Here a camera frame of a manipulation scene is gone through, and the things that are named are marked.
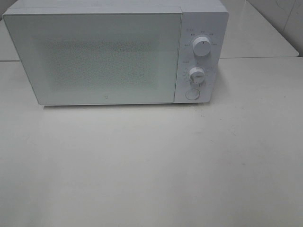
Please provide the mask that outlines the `round white door button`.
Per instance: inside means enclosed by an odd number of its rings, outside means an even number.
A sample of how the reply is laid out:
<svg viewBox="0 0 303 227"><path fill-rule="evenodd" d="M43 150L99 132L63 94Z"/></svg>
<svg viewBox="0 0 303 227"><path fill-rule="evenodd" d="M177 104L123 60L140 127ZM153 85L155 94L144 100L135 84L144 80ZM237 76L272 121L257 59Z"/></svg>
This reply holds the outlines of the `round white door button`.
<svg viewBox="0 0 303 227"><path fill-rule="evenodd" d="M200 91L198 89L190 89L186 92L186 98L188 100L197 100L200 97Z"/></svg>

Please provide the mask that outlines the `white microwave knob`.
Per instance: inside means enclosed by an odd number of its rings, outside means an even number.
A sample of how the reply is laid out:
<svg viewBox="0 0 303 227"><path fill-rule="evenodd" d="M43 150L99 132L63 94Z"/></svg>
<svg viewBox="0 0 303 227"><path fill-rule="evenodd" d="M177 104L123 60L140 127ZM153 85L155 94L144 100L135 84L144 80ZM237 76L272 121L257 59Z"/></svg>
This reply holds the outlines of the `white microwave knob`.
<svg viewBox="0 0 303 227"><path fill-rule="evenodd" d="M194 55L198 57L204 57L210 53L212 41L210 37L206 35L200 35L192 40L191 46Z"/></svg>
<svg viewBox="0 0 303 227"><path fill-rule="evenodd" d="M205 80L205 70L201 67L194 67L188 71L188 78L192 84L202 84Z"/></svg>

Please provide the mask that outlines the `white microwave door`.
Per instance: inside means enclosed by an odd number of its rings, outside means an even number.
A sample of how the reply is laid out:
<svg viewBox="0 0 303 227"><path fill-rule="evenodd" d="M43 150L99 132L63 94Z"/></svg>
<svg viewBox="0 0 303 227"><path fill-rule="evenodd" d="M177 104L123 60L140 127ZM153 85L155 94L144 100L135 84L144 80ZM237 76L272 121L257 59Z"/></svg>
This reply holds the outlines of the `white microwave door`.
<svg viewBox="0 0 303 227"><path fill-rule="evenodd" d="M6 15L41 105L171 103L181 14Z"/></svg>

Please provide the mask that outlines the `white microwave oven body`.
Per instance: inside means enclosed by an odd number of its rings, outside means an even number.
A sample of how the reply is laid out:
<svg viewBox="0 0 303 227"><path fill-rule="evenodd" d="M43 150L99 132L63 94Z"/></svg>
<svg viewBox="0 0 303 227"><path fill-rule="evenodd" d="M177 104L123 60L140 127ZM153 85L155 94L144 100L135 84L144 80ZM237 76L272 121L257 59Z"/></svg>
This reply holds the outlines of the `white microwave oven body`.
<svg viewBox="0 0 303 227"><path fill-rule="evenodd" d="M40 105L207 103L218 0L18 0L2 16Z"/></svg>

